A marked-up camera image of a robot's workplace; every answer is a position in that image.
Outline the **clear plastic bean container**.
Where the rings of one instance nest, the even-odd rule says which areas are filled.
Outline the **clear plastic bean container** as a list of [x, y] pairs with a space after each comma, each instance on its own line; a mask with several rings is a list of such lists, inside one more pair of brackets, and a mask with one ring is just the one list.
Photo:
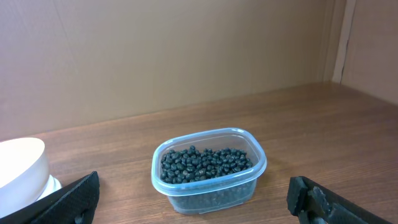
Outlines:
[[251, 133], [212, 129], [162, 143], [152, 157], [151, 181], [176, 212], [194, 215], [245, 203], [266, 167]]

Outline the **white digital kitchen scale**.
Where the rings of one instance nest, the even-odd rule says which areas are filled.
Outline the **white digital kitchen scale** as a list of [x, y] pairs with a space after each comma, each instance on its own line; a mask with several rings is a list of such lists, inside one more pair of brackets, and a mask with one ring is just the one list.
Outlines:
[[60, 190], [61, 188], [62, 188], [62, 185], [61, 185], [60, 181], [58, 179], [56, 179], [54, 176], [49, 175], [49, 179], [44, 187], [44, 190], [40, 194], [40, 196], [36, 199], [36, 201], [49, 196], [50, 194]]

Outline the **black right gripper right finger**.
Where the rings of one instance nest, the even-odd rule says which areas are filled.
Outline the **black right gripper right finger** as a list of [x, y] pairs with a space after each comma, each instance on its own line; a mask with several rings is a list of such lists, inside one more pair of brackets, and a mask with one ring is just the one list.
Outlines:
[[290, 178], [287, 209], [300, 224], [390, 224], [304, 176]]

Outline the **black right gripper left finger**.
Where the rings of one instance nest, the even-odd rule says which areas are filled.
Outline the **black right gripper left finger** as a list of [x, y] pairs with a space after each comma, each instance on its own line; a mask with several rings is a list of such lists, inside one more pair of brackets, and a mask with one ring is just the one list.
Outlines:
[[92, 224], [100, 199], [98, 173], [92, 173], [4, 218], [3, 224]]

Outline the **black beans in container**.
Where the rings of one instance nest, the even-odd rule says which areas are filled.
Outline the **black beans in container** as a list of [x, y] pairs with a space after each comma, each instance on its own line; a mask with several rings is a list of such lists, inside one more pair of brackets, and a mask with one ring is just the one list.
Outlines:
[[185, 184], [231, 175], [253, 167], [242, 149], [226, 147], [200, 152], [191, 145], [182, 151], [170, 150], [160, 160], [160, 179], [168, 184]]

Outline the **white bowl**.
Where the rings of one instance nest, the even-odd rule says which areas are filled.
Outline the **white bowl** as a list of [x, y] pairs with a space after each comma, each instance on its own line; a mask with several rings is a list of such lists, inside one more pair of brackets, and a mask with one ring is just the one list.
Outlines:
[[45, 144], [38, 138], [1, 143], [1, 217], [34, 203], [49, 179]]

